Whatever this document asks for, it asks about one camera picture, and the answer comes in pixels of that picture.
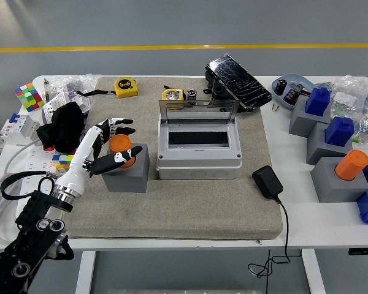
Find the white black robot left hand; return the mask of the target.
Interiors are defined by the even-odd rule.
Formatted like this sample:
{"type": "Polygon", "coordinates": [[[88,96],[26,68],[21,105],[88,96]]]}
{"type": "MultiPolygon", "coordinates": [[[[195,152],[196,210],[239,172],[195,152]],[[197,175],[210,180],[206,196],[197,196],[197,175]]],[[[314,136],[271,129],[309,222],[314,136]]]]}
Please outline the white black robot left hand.
{"type": "Polygon", "coordinates": [[[56,198],[68,197],[71,200],[84,194],[85,182],[91,175],[100,175],[123,166],[135,158],[141,151],[141,146],[125,148],[114,154],[99,157],[102,146],[114,135],[130,135],[136,130],[128,126],[120,127],[120,124],[132,124],[133,120],[124,118],[110,118],[91,127],[80,142],[69,170],[61,176],[53,189],[56,198]]]}

